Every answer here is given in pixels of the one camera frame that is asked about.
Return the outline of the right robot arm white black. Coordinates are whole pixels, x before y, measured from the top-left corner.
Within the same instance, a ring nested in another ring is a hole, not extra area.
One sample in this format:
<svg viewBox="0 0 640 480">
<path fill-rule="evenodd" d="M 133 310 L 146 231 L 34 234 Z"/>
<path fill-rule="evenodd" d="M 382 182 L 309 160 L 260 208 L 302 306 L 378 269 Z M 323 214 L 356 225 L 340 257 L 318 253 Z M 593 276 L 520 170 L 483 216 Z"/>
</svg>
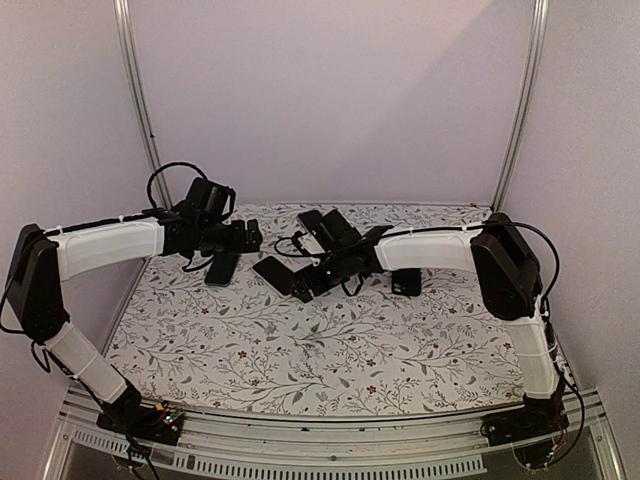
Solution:
<svg viewBox="0 0 640 480">
<path fill-rule="evenodd" d="M 471 225 L 423 228 L 376 226 L 360 234 L 338 211 L 301 215 L 305 230 L 293 244 L 312 264 L 294 273 L 291 293 L 303 302 L 352 277 L 384 271 L 452 269 L 477 276 L 485 309 L 504 322 L 523 373 L 517 427 L 537 436 L 561 409 L 564 382 L 555 362 L 549 293 L 540 262 L 521 235 L 525 224 L 503 213 Z"/>
</svg>

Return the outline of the dark teal phone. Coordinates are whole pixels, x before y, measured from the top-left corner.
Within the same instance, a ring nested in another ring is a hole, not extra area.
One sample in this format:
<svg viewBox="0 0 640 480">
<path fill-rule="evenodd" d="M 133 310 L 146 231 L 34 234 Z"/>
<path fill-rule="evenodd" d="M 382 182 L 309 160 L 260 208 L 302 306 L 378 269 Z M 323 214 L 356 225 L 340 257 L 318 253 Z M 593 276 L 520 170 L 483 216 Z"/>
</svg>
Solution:
<svg viewBox="0 0 640 480">
<path fill-rule="evenodd" d="M 205 275 L 204 283 L 208 286 L 227 287 L 231 284 L 240 255 L 237 253 L 218 253 L 213 256 L 211 265 Z"/>
</svg>

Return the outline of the black phone case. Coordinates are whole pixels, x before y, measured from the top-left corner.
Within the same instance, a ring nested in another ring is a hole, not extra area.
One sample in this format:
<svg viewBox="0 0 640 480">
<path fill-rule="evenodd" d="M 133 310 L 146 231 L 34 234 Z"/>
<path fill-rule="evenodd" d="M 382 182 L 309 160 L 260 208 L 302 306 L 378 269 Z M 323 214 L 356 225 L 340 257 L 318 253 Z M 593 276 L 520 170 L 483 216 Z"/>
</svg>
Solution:
<svg viewBox="0 0 640 480">
<path fill-rule="evenodd" d="M 391 291 L 395 295 L 417 297 L 421 294 L 422 272 L 419 268 L 391 272 Z"/>
</svg>

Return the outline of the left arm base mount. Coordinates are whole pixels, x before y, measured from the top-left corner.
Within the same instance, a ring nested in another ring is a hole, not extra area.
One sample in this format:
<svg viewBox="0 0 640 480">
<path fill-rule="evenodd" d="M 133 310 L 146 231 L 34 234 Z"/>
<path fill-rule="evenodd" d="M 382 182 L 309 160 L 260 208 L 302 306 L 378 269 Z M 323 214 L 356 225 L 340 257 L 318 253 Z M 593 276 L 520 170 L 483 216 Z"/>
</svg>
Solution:
<svg viewBox="0 0 640 480">
<path fill-rule="evenodd" d="M 145 406 L 138 401 L 105 403 L 96 425 L 135 439 L 177 446 L 184 425 L 184 412 L 165 403 Z"/>
</svg>

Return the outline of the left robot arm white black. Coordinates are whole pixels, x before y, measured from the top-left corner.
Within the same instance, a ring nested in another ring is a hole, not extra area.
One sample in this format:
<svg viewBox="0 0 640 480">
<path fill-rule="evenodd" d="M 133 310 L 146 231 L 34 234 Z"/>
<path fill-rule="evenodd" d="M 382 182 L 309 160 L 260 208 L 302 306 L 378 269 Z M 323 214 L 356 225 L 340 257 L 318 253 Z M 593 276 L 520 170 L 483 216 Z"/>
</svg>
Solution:
<svg viewBox="0 0 640 480">
<path fill-rule="evenodd" d="M 232 188 L 196 178 L 185 199 L 169 209 L 154 205 L 136 215 L 53 230 L 24 226 L 1 297 L 19 323 L 11 334 L 42 347 L 95 395 L 126 433 L 141 433 L 149 415 L 139 391 L 71 322 L 61 285 L 129 260 L 254 253 L 261 246 L 261 232 L 254 220 L 232 219 L 235 199 Z"/>
</svg>

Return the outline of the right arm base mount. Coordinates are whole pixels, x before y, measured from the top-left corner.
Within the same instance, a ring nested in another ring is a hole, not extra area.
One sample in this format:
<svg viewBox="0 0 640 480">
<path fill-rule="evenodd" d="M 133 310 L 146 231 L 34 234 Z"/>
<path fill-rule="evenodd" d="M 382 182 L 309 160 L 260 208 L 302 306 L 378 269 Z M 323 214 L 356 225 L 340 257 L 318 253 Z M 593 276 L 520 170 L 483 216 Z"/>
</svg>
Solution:
<svg viewBox="0 0 640 480">
<path fill-rule="evenodd" d="M 544 410 L 521 407 L 486 415 L 480 434 L 490 446 L 500 446 L 560 432 L 568 426 L 569 420 L 563 410 L 549 415 Z"/>
</svg>

